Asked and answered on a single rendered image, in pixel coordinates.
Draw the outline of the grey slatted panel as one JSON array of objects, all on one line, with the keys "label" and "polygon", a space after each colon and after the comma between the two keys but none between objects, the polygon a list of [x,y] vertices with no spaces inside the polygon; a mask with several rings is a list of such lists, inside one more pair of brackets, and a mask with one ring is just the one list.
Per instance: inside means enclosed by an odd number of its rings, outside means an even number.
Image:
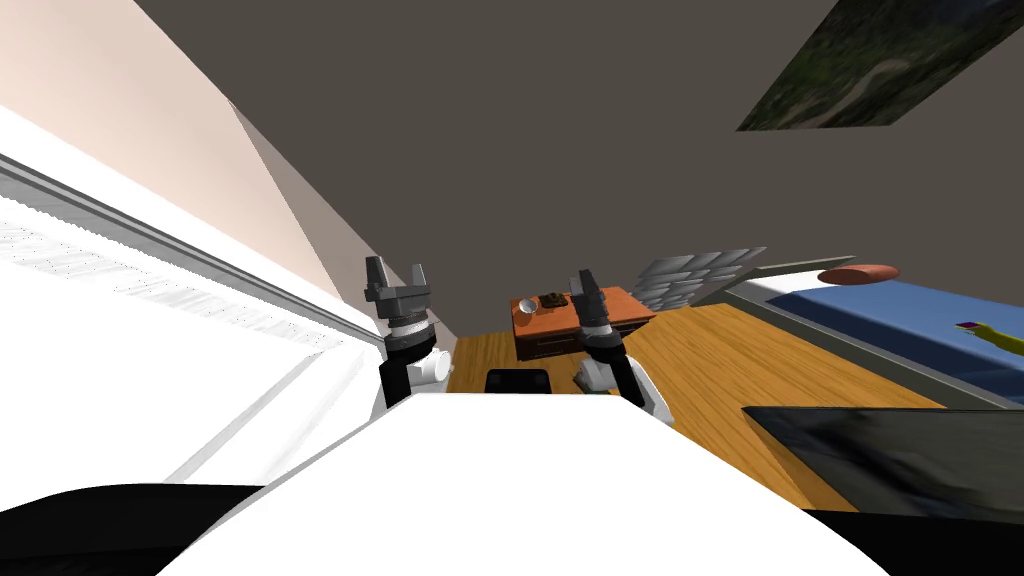
[{"label": "grey slatted panel", "polygon": [[652,260],[630,294],[652,312],[682,308],[703,286],[734,279],[766,247],[705,252]]}]

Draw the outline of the orange wooden side table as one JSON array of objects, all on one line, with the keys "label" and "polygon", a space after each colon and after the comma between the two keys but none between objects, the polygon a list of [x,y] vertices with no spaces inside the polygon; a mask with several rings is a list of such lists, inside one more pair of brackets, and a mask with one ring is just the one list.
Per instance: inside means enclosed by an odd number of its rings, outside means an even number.
[{"label": "orange wooden side table", "polygon": [[[645,326],[655,314],[617,286],[603,289],[610,324],[625,339]],[[519,299],[508,302],[513,323],[517,360],[520,362],[583,352],[577,336],[580,329],[572,303],[558,308],[539,308],[526,314]]]}]

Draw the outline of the bed with blue cover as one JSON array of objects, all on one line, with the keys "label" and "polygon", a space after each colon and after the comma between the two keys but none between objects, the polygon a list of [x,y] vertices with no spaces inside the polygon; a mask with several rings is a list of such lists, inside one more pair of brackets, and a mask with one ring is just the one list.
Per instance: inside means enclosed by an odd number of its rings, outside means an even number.
[{"label": "bed with blue cover", "polygon": [[1024,307],[901,282],[866,266],[870,283],[821,275],[836,257],[753,268],[694,301],[727,304],[951,409],[1024,410],[1024,352],[982,338],[1024,339]]}]

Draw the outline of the dark green wall picture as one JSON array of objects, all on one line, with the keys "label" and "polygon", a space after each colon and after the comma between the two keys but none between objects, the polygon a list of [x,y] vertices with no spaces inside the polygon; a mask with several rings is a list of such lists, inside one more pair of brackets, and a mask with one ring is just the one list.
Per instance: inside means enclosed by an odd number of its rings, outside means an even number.
[{"label": "dark green wall picture", "polygon": [[889,126],[1024,26],[1024,0],[837,0],[738,131]]}]

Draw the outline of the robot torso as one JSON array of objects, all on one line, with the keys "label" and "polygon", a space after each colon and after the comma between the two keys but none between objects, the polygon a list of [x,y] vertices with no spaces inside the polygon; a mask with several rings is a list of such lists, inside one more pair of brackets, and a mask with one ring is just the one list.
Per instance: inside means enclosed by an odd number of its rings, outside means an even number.
[{"label": "robot torso", "polygon": [[418,394],[159,576],[888,576],[615,396]]}]

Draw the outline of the black flat panel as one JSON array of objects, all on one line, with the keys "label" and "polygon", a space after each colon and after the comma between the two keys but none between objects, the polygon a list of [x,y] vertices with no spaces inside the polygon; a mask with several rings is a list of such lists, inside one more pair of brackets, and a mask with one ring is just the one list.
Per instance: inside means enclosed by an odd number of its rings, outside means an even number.
[{"label": "black flat panel", "polygon": [[1024,525],[1024,410],[749,406],[816,509]]}]

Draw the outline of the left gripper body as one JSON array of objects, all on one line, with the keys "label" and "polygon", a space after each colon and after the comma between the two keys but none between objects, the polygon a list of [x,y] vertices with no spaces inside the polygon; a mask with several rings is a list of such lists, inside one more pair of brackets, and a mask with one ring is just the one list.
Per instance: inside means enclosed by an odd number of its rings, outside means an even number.
[{"label": "left gripper body", "polygon": [[430,306],[431,287],[429,285],[381,286],[369,284],[364,290],[365,298],[375,306],[381,320],[425,315]]}]

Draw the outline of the white door leaf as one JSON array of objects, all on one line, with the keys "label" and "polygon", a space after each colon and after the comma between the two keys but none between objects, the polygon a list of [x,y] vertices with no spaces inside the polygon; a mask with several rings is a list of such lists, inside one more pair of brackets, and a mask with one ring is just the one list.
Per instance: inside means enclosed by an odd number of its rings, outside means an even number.
[{"label": "white door leaf", "polygon": [[384,409],[362,313],[0,105],[0,511],[264,485]]}]

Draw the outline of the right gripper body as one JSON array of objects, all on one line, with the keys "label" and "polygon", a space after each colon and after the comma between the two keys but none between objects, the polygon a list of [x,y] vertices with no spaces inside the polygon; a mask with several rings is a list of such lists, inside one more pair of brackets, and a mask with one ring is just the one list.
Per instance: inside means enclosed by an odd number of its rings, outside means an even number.
[{"label": "right gripper body", "polygon": [[579,325],[584,331],[607,331],[610,320],[602,291],[571,293]]}]

